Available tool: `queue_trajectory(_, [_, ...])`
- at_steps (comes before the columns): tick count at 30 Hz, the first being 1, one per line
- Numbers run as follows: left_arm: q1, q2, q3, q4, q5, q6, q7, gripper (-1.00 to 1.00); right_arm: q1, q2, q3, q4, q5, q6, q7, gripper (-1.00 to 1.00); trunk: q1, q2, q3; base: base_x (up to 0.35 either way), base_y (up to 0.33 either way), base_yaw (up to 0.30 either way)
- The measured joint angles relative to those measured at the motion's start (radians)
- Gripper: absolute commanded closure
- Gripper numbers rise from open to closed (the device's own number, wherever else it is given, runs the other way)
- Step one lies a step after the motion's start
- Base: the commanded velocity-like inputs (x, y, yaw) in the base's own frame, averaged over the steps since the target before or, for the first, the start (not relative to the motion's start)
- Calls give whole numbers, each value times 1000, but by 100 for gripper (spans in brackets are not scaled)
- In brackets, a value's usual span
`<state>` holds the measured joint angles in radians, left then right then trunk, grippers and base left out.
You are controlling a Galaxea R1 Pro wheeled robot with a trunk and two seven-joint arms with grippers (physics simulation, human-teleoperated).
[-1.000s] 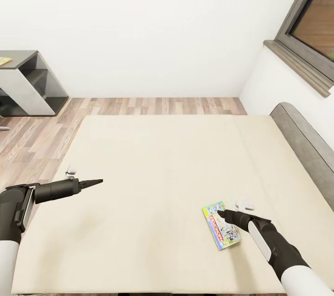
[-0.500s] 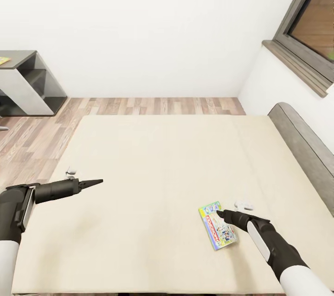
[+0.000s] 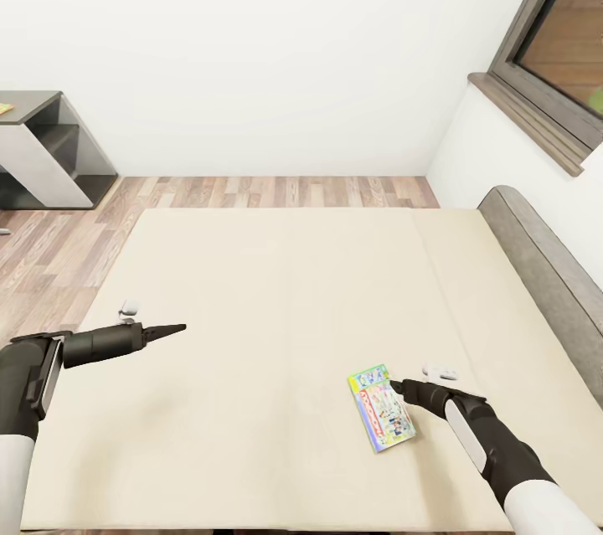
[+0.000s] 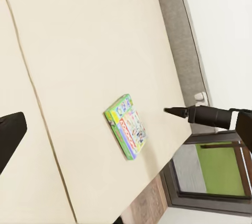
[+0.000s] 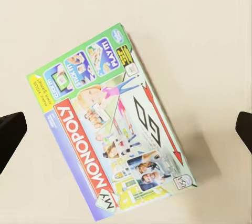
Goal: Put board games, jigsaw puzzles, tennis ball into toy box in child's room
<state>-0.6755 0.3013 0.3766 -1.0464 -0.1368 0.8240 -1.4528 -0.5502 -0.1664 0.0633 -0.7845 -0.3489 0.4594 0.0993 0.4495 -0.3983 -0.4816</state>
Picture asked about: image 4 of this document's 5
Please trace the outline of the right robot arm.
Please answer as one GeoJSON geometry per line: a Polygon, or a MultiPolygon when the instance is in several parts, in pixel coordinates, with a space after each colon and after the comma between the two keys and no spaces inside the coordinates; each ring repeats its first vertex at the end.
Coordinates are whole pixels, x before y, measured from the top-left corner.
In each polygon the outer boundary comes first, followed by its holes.
{"type": "Polygon", "coordinates": [[[225,110],[216,107],[207,107],[207,94],[205,92],[198,93],[194,97],[196,101],[205,100],[205,102],[197,102],[194,106],[188,108],[164,108],[164,111],[182,118],[188,117],[189,123],[220,127],[226,129],[226,131],[230,131],[233,111],[245,111],[252,114],[252,110],[250,109],[230,108],[229,110],[225,110]]]}

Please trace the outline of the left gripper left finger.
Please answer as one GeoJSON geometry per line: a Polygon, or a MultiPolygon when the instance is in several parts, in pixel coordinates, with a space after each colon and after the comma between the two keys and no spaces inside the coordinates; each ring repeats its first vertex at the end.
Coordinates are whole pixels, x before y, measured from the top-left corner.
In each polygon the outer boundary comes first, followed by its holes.
{"type": "Polygon", "coordinates": [[[24,113],[0,117],[0,174],[27,133],[24,113]]]}

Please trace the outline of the board game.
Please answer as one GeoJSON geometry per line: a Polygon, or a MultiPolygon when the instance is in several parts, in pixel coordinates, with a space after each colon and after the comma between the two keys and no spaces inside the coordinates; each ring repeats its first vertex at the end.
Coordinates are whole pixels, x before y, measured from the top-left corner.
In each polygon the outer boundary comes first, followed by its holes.
{"type": "Polygon", "coordinates": [[[122,95],[105,114],[128,160],[134,160],[146,143],[148,135],[130,95],[122,95]]]}

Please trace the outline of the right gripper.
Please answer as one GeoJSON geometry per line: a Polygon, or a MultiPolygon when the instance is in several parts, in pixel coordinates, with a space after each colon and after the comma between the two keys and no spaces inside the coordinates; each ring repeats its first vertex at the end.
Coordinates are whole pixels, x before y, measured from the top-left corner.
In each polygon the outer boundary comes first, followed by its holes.
{"type": "Polygon", "coordinates": [[[216,127],[219,108],[207,106],[190,106],[188,108],[164,108],[164,111],[182,118],[188,117],[189,123],[216,127]]]}

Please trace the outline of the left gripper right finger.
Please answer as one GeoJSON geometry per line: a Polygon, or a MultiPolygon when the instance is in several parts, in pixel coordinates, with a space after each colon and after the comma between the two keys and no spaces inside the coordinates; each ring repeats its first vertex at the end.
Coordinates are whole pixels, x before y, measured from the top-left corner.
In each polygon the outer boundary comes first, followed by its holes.
{"type": "Polygon", "coordinates": [[[252,114],[240,111],[235,129],[252,154],[252,114]]]}

